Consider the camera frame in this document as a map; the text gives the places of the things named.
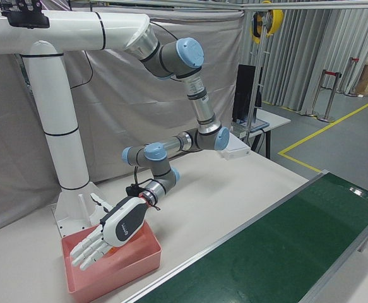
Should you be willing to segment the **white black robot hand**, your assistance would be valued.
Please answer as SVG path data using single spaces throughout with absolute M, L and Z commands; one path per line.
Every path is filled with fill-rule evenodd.
M 113 247 L 125 245 L 143 226 L 148 204 L 145 199 L 128 196 L 115 206 L 94 193 L 93 202 L 103 208 L 106 215 L 100 219 L 97 228 L 79 242 L 70 252 L 71 264 L 87 269 L 107 254 Z

